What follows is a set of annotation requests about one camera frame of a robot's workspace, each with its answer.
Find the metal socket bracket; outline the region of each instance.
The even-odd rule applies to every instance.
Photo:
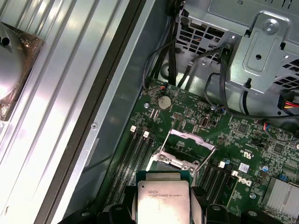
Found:
[[[183,133],[183,132],[179,132],[174,129],[171,129],[168,132],[163,145],[160,147],[159,152],[156,152],[152,155],[151,159],[149,160],[146,170],[148,171],[150,169],[153,161],[161,161],[166,164],[171,164],[181,170],[189,170],[191,176],[193,177],[192,186],[195,186],[195,183],[197,182],[197,180],[199,178],[199,169],[202,167],[202,165],[200,165],[198,161],[194,161],[193,163],[191,163],[188,161],[179,160],[174,155],[171,155],[170,153],[165,152],[164,146],[167,142],[169,135],[171,135],[171,134],[179,136],[183,139],[193,139],[197,145],[200,145],[200,146],[203,146],[203,147],[209,149],[211,151],[211,153],[208,156],[208,158],[214,153],[214,151],[216,149],[216,146],[206,143],[201,137],[199,137],[197,135],[194,135],[192,133]]]

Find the screw hole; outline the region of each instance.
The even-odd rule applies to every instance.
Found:
[[[2,45],[3,46],[7,46],[7,45],[9,45],[9,43],[10,43],[10,40],[7,38],[7,37],[4,37],[3,39],[2,39]]]
[[[247,89],[250,89],[251,88],[251,81],[252,81],[252,79],[248,78],[247,82],[244,83],[244,87],[247,88]]]

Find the cable connector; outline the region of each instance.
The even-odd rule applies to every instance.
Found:
[[[281,92],[281,94],[279,95],[277,107],[280,110],[283,110],[285,108],[286,101],[293,102],[295,95],[296,95],[296,93],[293,91]]]

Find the motherboard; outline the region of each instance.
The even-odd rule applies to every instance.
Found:
[[[227,206],[237,216],[261,209],[285,224],[296,223],[299,145],[269,138],[262,121],[231,116],[195,94],[160,86],[151,79],[149,88],[156,90],[139,96],[99,192],[102,208],[122,201],[138,170],[185,169],[209,203]],[[170,130],[177,134],[169,135]],[[268,132],[276,139],[292,138],[272,126]]]

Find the green circuit board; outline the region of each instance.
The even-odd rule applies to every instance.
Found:
[[[162,84],[158,80],[150,80],[150,88]],[[171,99],[171,106],[164,110],[158,105],[163,96]],[[134,133],[130,131],[132,126],[136,127]],[[237,178],[220,197],[222,204],[235,215],[239,216],[243,210],[250,208],[265,210],[261,204],[271,177],[283,178],[294,184],[299,182],[299,153],[295,144],[268,138],[260,121],[233,117],[223,109],[212,110],[201,97],[168,85],[163,90],[142,91],[140,94],[99,192],[103,208],[122,200],[125,186],[135,184],[136,171],[147,167],[151,155],[163,144],[170,129],[192,133],[215,145],[217,150],[210,161],[229,160],[231,169],[238,171],[242,181]],[[292,137],[291,133],[278,128],[268,130],[282,140]],[[144,131],[149,132],[147,139],[143,137]],[[193,140],[175,135],[168,138],[165,150],[189,162],[202,162],[210,154],[208,149],[196,145]],[[261,170],[265,165],[269,167],[268,172]],[[171,170],[173,167],[161,167],[157,163],[151,167],[159,170],[168,168]],[[197,185],[200,185],[205,169],[206,165],[199,171]],[[283,223],[295,222],[279,213],[273,216]]]

